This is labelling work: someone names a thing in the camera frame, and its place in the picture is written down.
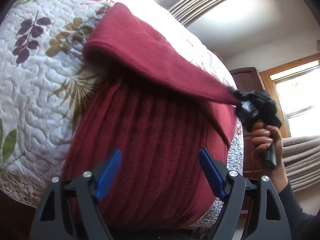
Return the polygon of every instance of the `window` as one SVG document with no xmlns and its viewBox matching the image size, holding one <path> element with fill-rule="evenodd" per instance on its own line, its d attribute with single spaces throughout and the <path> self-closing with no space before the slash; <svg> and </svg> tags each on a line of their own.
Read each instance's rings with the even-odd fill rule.
<svg viewBox="0 0 320 240">
<path fill-rule="evenodd" d="M 320 133 L 320 68 L 275 81 L 289 137 Z"/>
<path fill-rule="evenodd" d="M 320 134 L 319 64 L 320 53 L 260 72 L 277 103 L 283 137 Z"/>
</svg>

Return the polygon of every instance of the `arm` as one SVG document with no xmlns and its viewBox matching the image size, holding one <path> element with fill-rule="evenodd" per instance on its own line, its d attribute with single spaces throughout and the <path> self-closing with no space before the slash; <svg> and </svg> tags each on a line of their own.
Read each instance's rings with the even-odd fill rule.
<svg viewBox="0 0 320 240">
<path fill-rule="evenodd" d="M 288 218 L 292 240 L 318 239 L 320 235 L 320 213 L 317 217 L 304 213 L 295 198 L 282 161 L 283 143 L 279 129 L 275 126 L 267 126 L 265 129 L 262 122 L 257 122 L 253 126 L 250 136 L 251 142 L 255 146 L 252 151 L 252 158 L 258 164 L 262 163 L 261 153 L 268 149 L 273 141 L 275 143 L 277 160 L 276 169 L 267 170 L 263 168 L 262 165 L 260 165 L 260 167 L 265 174 L 271 178 L 271 181 L 279 194 Z M 313 234 L 317 234 L 317 238 L 311 238 Z"/>
<path fill-rule="evenodd" d="M 316 216 L 311 216 L 303 212 L 295 195 L 292 191 L 290 183 L 279 193 L 284 211 L 287 214 L 292 240 L 316 239 L 311 238 L 317 230 L 319 231 L 319 222 Z"/>
</svg>

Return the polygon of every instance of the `human hand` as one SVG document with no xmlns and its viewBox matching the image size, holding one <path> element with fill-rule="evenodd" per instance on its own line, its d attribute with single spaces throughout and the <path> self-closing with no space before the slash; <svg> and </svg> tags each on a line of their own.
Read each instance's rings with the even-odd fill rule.
<svg viewBox="0 0 320 240">
<path fill-rule="evenodd" d="M 285 174 L 284 164 L 282 161 L 282 137 L 278 127 L 267 125 L 264 128 L 263 122 L 256 122 L 250 133 L 251 142 L 254 145 L 252 151 L 252 159 L 260 166 L 260 168 L 269 176 L 279 193 L 288 184 Z M 263 152 L 265 152 L 271 143 L 275 143 L 277 166 L 274 170 L 267 169 L 262 166 Z"/>
</svg>

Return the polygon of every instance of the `ceiling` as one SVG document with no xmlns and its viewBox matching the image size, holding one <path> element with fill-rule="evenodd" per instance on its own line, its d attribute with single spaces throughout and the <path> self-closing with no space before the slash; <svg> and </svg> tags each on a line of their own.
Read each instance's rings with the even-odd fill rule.
<svg viewBox="0 0 320 240">
<path fill-rule="evenodd" d="M 155 0 L 169 9 L 179 0 Z M 226 0 L 188 27 L 211 51 L 231 58 L 272 40 L 319 28 L 303 0 Z"/>
</svg>

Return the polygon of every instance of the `blue gripper pad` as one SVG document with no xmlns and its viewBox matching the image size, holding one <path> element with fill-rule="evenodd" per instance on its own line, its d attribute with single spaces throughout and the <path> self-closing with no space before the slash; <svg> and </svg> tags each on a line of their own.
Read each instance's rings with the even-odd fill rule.
<svg viewBox="0 0 320 240">
<path fill-rule="evenodd" d="M 94 197 L 97 201 L 101 201 L 104 198 L 112 185 L 112 182 L 119 170 L 121 165 L 121 151 L 116 149 L 109 160 L 107 161 L 107 165 L 103 170 L 99 180 L 97 181 L 97 191 Z"/>
<path fill-rule="evenodd" d="M 227 194 L 224 191 L 224 180 L 214 166 L 212 157 L 206 148 L 202 148 L 199 151 L 199 163 L 213 194 L 224 202 L 227 197 Z"/>
</svg>

